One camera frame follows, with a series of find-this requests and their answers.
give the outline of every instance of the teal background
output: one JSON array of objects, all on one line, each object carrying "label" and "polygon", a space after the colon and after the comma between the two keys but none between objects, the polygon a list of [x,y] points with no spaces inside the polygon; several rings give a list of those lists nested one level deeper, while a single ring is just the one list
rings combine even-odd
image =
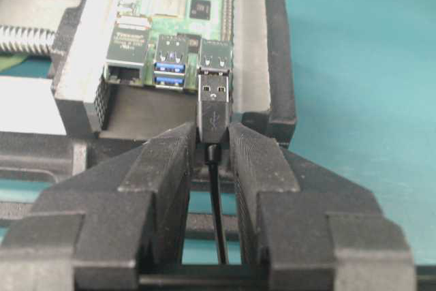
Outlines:
[{"label": "teal background", "polygon": [[[287,10],[298,111],[291,150],[373,190],[416,262],[434,264],[436,0],[287,0]],[[30,61],[12,73],[47,71]],[[184,259],[212,260],[212,248],[189,241]]]}]

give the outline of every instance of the chip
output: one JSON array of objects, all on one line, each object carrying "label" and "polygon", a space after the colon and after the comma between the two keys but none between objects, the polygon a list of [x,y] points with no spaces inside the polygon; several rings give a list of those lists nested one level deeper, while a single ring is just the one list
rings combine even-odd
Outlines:
[{"label": "chip", "polygon": [[198,20],[211,19],[211,2],[209,0],[191,0],[190,18]]},{"label": "chip", "polygon": [[191,54],[198,54],[200,51],[200,42],[202,40],[201,35],[190,33],[177,33],[180,37],[186,37],[188,39],[188,52]]}]

